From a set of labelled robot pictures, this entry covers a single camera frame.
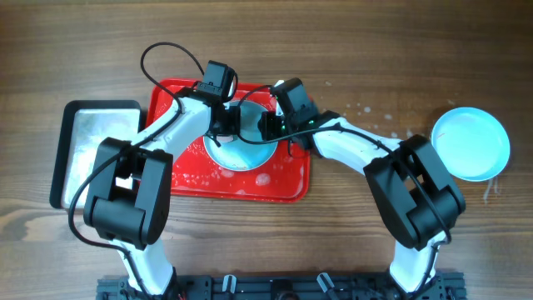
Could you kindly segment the light blue plate bottom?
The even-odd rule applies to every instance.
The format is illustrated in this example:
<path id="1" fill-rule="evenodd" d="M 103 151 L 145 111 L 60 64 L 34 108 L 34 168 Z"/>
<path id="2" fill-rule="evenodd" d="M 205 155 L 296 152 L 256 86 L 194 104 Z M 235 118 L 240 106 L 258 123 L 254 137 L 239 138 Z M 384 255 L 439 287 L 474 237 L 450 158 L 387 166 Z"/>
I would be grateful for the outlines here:
<path id="1" fill-rule="evenodd" d="M 249 141 L 261 141 L 262 135 L 258 122 L 267 109 L 262 105 L 245 101 L 241 105 L 241 131 L 243 138 Z M 255 145 L 243 142 L 235 136 L 230 142 L 222 142 L 218 147 L 209 137 L 203 138 L 207 155 L 217 165 L 230 171 L 245 172 L 259 168 L 274 155 L 278 142 Z"/>

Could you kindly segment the light blue plate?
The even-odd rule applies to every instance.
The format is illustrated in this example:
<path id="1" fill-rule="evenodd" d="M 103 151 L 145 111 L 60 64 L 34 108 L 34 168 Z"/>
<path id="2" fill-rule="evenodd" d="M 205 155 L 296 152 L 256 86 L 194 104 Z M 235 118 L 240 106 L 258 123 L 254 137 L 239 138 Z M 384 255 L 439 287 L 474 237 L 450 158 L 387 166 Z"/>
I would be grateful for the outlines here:
<path id="1" fill-rule="evenodd" d="M 243 138 L 249 141 L 261 141 L 262 135 L 258 122 L 267 109 L 262 105 L 245 101 L 241 105 L 241 131 Z M 217 165 L 230 171 L 245 172 L 259 168 L 274 155 L 278 142 L 255 145 L 243 142 L 235 136 L 230 142 L 222 142 L 218 147 L 209 137 L 203 138 L 207 155 Z"/>
<path id="2" fill-rule="evenodd" d="M 511 157 L 511 142 L 503 125 L 475 107 L 444 113 L 432 128 L 430 141 L 449 173 L 469 182 L 498 176 Z"/>

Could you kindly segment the light blue plate top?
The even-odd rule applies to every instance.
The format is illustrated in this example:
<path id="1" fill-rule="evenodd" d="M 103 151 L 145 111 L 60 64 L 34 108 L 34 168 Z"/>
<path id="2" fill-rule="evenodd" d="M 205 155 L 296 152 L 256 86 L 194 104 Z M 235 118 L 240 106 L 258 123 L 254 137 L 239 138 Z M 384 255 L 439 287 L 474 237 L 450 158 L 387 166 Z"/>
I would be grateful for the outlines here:
<path id="1" fill-rule="evenodd" d="M 511 157 L 511 142 L 503 125 L 475 107 L 444 113 L 432 128 L 430 141 L 449 173 L 469 182 L 498 176 Z"/>

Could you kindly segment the pink green sponge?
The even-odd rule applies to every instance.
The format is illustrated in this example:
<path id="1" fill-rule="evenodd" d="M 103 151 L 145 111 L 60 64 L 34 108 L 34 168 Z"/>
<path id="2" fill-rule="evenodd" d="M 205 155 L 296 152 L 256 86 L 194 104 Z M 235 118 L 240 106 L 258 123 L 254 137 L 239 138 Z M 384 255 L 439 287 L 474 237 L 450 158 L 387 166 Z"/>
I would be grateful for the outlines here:
<path id="1" fill-rule="evenodd" d="M 231 143 L 235 140 L 235 136 L 234 135 L 218 135 L 217 136 L 217 141 L 219 143 Z"/>

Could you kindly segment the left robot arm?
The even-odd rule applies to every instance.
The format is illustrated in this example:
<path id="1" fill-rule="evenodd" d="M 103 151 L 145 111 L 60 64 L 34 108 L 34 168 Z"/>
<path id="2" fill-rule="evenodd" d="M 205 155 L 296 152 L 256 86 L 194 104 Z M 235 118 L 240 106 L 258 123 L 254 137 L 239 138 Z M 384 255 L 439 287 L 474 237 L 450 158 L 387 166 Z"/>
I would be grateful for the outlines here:
<path id="1" fill-rule="evenodd" d="M 100 248 L 120 253 L 127 277 L 101 280 L 99 299 L 183 299 L 175 268 L 162 240 L 172 185 L 172 166 L 197 138 L 235 133 L 237 110 L 227 109 L 238 76 L 210 61 L 203 79 L 172 93 L 172 105 L 131 140 L 104 139 L 92 173 L 79 188 L 87 192 L 83 220 L 102 239 Z"/>

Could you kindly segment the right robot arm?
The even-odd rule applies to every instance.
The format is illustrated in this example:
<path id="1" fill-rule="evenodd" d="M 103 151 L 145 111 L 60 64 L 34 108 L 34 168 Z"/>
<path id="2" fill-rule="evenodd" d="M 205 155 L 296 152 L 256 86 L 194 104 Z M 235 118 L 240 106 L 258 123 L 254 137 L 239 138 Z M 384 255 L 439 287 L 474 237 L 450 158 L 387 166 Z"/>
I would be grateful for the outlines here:
<path id="1" fill-rule="evenodd" d="M 381 137 L 351 125 L 336 112 L 320 112 L 302 81 L 292 78 L 269 89 L 276 111 L 258 127 L 264 143 L 290 141 L 321 158 L 365 176 L 381 219 L 395 238 L 389 274 L 409 296 L 419 296 L 436 275 L 440 247 L 466 202 L 430 141 Z"/>

